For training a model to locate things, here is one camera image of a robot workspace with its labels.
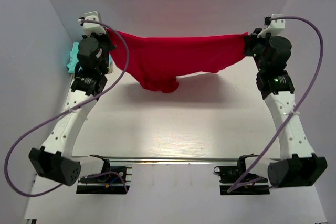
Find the red t shirt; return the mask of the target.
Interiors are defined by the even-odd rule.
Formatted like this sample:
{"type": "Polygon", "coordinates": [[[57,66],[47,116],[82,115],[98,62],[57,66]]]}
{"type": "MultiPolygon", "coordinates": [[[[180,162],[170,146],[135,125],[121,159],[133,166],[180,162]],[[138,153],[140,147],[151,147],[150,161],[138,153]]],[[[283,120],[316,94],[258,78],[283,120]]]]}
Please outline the red t shirt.
{"type": "Polygon", "coordinates": [[[117,48],[115,65],[126,70],[144,89],[174,92],[177,77],[197,72],[218,73],[243,60],[244,34],[209,37],[137,37],[108,31],[117,48]]]}

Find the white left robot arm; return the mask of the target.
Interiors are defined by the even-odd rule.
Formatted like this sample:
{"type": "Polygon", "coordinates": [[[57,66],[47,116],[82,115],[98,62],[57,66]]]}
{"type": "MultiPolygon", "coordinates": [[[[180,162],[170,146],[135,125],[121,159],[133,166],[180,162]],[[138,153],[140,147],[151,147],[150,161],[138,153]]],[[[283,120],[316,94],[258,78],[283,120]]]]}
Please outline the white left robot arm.
{"type": "Polygon", "coordinates": [[[92,32],[82,37],[74,81],[64,107],[66,115],[60,117],[41,147],[32,148],[28,154],[39,176],[67,186],[78,179],[81,165],[71,158],[72,150],[89,112],[98,101],[97,95],[107,83],[109,53],[114,49],[106,32],[92,32]]]}

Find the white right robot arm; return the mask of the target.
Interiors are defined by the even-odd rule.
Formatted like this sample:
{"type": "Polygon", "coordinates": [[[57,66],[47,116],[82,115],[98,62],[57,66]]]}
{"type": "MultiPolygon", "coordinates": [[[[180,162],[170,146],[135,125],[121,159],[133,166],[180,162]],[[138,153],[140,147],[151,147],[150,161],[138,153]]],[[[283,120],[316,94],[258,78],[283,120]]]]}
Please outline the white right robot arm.
{"type": "Polygon", "coordinates": [[[272,187],[312,186],[327,168],[327,160],[316,155],[303,130],[295,98],[295,88],[286,71],[291,43],[261,29],[244,39],[244,54],[253,57],[258,69],[256,85],[269,109],[276,133],[270,143],[279,141],[280,159],[259,155],[240,157],[238,177],[247,182],[255,175],[268,179],[272,187]]]}

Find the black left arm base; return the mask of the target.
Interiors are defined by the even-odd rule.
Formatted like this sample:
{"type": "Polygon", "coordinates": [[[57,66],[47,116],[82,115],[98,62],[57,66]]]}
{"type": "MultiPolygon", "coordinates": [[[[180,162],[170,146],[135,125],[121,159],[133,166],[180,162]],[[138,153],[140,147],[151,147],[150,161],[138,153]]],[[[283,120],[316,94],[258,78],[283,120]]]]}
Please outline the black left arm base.
{"type": "Polygon", "coordinates": [[[100,155],[77,159],[81,172],[77,182],[78,195],[126,195],[131,186],[132,167],[117,164],[100,155]]]}

